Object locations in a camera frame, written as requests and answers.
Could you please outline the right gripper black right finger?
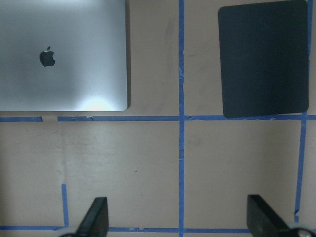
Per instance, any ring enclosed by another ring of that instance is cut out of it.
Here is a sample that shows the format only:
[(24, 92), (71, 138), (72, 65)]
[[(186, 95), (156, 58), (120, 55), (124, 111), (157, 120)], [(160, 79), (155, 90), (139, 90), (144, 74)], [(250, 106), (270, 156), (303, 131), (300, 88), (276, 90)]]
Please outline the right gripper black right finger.
[(253, 237), (289, 237), (291, 232), (260, 195), (247, 196), (246, 223)]

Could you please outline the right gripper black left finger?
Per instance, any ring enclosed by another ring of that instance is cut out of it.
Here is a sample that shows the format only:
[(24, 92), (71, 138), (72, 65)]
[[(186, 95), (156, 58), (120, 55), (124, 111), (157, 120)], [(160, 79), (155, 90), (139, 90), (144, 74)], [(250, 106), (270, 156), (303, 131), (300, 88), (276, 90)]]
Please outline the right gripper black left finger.
[(96, 197), (76, 230), (77, 237), (106, 237), (109, 230), (108, 202)]

